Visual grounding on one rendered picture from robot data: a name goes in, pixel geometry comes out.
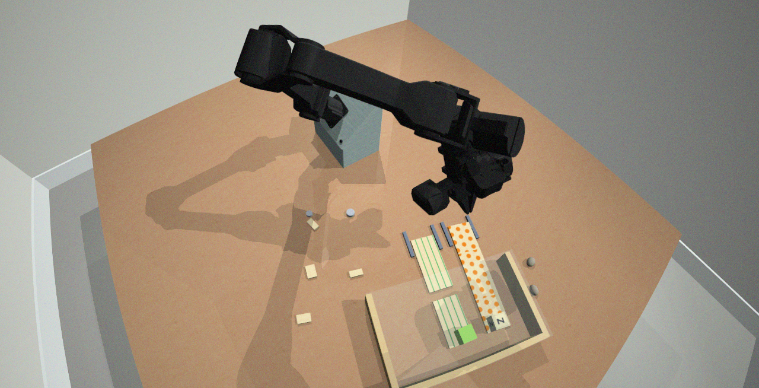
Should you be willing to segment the cream strip with green lines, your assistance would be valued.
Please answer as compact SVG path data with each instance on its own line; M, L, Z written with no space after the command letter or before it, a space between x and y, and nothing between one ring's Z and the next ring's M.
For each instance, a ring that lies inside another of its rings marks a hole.
M411 240L410 244L423 277L447 270L433 235Z

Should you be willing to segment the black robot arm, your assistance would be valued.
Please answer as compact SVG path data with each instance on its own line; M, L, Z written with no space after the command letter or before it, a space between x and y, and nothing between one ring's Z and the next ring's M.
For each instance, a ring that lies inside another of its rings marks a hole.
M288 44L295 43L293 49ZM478 110L480 98L442 81L406 82L325 50L320 43L295 36L282 25L250 28L235 69L244 85L281 93L294 100L299 116L333 128L349 112L338 94L389 110L405 128L450 152L477 148L459 166L474 194L484 199L512 178L524 141L524 119ZM338 96L338 97L337 97ZM464 100L463 106L457 105ZM440 136L439 136L440 135ZM506 155L501 159L490 153Z

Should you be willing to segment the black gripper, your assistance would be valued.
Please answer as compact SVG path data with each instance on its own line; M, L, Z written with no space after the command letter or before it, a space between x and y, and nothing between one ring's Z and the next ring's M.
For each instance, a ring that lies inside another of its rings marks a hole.
M477 148L471 147L459 152L450 152L438 147L438 152L444 155L445 165L442 172L447 178L438 183L428 179L427 182L414 187L413 201L429 215L435 215L448 206L448 197L451 197L453 201L458 202L465 214L472 212L477 196L466 182L466 178L460 178L458 168L467 161L466 157L461 158L462 155L469 153L471 158L478 154L478 151Z

